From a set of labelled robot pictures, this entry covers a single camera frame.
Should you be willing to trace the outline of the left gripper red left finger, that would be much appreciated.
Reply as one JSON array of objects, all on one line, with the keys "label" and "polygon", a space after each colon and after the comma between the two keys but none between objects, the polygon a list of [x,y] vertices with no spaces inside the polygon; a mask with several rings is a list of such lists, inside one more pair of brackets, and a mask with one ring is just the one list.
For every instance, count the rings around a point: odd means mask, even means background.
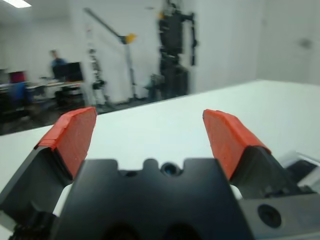
[{"label": "left gripper red left finger", "polygon": [[63,114],[1,191],[0,211],[13,220],[52,213],[87,156],[96,119],[95,107]]}]

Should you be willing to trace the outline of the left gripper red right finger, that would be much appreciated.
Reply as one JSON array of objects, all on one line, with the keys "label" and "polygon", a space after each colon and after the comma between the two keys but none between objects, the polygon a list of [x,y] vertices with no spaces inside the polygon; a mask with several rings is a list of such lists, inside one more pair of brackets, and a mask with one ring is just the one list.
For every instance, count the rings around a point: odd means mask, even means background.
[{"label": "left gripper red right finger", "polygon": [[206,109],[202,118],[213,156],[243,198],[303,194],[272,152],[236,116]]}]

